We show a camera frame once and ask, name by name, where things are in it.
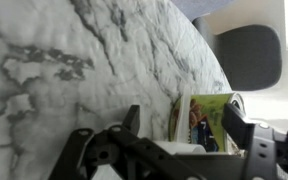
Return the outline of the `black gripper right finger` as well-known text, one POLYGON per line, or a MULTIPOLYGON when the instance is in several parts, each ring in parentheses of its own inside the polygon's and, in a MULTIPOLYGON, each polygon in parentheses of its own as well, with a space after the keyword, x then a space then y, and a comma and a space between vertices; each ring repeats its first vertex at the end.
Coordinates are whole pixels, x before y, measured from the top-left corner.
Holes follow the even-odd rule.
POLYGON ((278 180, 277 166, 288 174, 288 131, 278 132, 265 123, 251 122, 233 104, 224 105, 222 126, 247 155, 242 169, 244 180, 278 180))

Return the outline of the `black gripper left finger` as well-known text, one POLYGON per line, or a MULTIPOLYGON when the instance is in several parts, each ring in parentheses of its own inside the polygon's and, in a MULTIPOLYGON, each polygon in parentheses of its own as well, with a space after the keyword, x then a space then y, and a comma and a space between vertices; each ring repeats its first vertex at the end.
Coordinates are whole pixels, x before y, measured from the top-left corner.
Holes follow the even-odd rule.
POLYGON ((137 136, 140 107, 133 105, 120 125, 99 133, 72 131, 48 180, 92 180, 102 165, 122 180, 204 180, 204 176, 147 138, 137 136))

